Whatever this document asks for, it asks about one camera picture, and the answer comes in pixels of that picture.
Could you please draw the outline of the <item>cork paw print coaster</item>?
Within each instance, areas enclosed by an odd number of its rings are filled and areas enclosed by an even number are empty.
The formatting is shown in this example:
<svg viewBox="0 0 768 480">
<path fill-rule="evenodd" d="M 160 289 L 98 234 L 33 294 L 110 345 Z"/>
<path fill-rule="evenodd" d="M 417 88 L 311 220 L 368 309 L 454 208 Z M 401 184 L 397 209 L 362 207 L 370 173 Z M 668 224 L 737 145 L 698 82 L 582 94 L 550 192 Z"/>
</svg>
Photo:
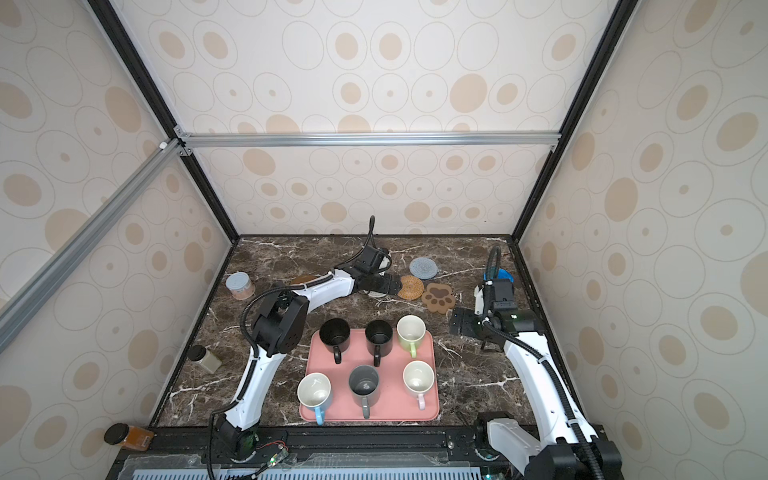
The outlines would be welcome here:
<svg viewBox="0 0 768 480">
<path fill-rule="evenodd" d="M 456 305 L 453 289 L 447 284 L 430 283 L 425 287 L 421 301 L 429 312 L 446 314 Z"/>
</svg>

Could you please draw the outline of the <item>rattan woven round coaster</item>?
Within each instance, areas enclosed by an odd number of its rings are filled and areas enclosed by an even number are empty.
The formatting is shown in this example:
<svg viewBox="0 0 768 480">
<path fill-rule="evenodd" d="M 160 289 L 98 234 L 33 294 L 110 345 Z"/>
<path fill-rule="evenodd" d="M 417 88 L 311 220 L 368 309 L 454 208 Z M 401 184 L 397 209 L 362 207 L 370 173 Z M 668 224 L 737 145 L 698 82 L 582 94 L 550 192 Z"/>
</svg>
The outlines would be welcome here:
<svg viewBox="0 0 768 480">
<path fill-rule="evenodd" d="M 415 301 L 421 298 L 424 293 L 424 283 L 418 277 L 406 275 L 400 278 L 401 289 L 398 296 L 404 300 Z"/>
</svg>

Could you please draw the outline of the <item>blue woven round coaster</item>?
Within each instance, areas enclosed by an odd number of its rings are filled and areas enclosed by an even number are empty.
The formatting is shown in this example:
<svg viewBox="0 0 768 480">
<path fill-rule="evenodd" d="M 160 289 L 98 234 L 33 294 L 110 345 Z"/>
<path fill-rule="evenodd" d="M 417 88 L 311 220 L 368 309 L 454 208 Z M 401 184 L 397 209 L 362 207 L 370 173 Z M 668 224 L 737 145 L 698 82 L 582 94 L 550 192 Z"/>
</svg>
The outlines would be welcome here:
<svg viewBox="0 0 768 480">
<path fill-rule="evenodd" d="M 422 280 L 433 279 L 439 273 L 436 262 L 427 257 L 418 257 L 409 264 L 411 274 Z"/>
</svg>

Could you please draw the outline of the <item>brown wooden round coaster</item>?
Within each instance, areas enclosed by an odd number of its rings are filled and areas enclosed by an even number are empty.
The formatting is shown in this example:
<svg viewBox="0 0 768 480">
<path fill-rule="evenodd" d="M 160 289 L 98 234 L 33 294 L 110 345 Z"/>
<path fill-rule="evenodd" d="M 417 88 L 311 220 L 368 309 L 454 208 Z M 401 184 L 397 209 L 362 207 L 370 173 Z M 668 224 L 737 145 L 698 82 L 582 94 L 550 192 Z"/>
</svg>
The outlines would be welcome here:
<svg viewBox="0 0 768 480">
<path fill-rule="evenodd" d="M 298 285 L 298 284 L 308 284 L 316 279 L 318 279 L 318 275 L 302 275 L 299 277 L 294 278 L 290 284 L 291 285 Z"/>
</svg>

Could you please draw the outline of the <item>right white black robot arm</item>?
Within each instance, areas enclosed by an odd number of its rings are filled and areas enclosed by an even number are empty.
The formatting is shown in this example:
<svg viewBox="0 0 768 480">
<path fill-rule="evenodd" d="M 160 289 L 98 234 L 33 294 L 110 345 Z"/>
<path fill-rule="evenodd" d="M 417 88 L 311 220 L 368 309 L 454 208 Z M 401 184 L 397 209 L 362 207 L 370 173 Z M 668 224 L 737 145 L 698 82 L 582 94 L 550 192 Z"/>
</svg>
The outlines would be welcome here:
<svg viewBox="0 0 768 480">
<path fill-rule="evenodd" d="M 621 479 L 617 446 L 598 435 L 579 410 L 552 360 L 541 319 L 531 310 L 456 308 L 452 334 L 501 347 L 532 408 L 538 434 L 503 413 L 484 412 L 475 422 L 476 453 L 505 458 L 523 479 Z"/>
</svg>

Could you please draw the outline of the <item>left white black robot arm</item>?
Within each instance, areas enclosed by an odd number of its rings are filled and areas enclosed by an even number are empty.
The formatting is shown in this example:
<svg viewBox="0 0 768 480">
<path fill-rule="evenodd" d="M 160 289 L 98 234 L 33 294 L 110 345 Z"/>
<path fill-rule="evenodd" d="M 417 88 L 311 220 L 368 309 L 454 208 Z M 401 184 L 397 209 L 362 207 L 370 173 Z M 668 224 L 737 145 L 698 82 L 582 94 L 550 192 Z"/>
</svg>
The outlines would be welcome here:
<svg viewBox="0 0 768 480">
<path fill-rule="evenodd" d="M 251 300 L 240 315 L 239 327 L 250 354 L 233 400 L 211 413 L 210 436 L 233 456 L 255 450 L 255 429 L 280 363 L 302 339 L 306 318 L 314 309 L 359 290 L 397 295 L 400 278 L 387 273 L 357 277 L 336 269 L 304 284 L 275 286 Z"/>
</svg>

